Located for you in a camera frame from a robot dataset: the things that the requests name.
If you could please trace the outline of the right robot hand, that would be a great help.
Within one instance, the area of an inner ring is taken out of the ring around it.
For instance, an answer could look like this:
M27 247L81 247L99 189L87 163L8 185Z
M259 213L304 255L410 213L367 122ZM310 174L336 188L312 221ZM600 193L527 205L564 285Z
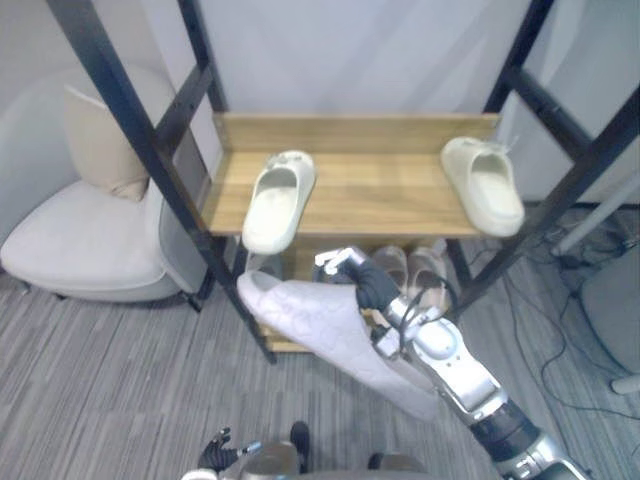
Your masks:
M393 279L360 248L347 246L316 254L314 266L327 277L348 280L362 309L383 312L400 296Z

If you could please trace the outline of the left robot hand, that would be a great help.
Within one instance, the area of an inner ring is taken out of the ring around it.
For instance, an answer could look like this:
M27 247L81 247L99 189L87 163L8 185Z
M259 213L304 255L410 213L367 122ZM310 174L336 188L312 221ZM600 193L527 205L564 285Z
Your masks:
M213 470L214 472L219 473L228 469L242 456L249 453L248 447L226 448L225 445L230 440L230 427L224 427L219 430L200 454L198 467L200 469Z

